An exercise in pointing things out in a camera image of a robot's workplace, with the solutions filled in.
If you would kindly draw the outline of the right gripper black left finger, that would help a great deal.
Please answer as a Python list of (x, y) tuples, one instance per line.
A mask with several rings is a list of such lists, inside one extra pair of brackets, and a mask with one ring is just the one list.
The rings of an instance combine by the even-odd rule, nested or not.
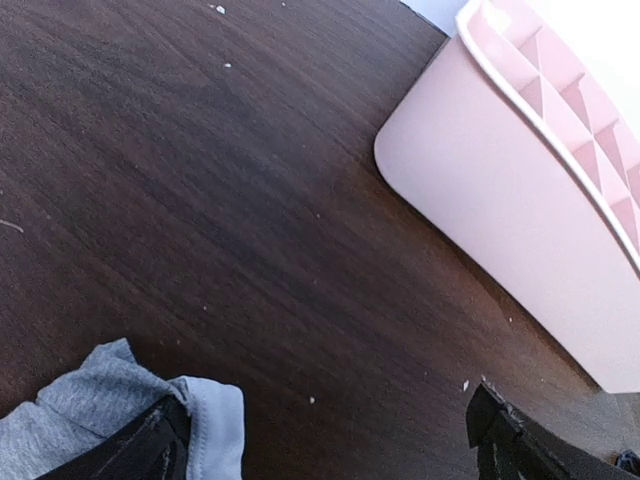
[(167, 395), (103, 443), (42, 476), (59, 479), (184, 479), (191, 419)]

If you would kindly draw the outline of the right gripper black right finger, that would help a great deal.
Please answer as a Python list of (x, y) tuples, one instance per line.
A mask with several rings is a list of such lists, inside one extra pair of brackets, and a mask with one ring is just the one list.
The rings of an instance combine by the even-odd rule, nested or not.
[(482, 382), (466, 410), (480, 479), (637, 479), (562, 440)]

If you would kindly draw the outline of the grey boxer briefs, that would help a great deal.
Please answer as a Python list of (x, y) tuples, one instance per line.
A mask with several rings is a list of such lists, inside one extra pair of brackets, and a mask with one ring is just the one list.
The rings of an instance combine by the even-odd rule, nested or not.
[(245, 447), (240, 388), (141, 366), (126, 339), (97, 346), (81, 366), (1, 420), (1, 476), (36, 479), (103, 444), (164, 397), (185, 409), (186, 476), (239, 479)]

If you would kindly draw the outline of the navy and cream underwear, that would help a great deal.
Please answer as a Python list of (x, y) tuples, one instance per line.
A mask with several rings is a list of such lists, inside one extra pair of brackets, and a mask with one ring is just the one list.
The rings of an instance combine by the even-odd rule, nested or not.
[(640, 476), (640, 457), (631, 450), (620, 453), (615, 465), (630, 474)]

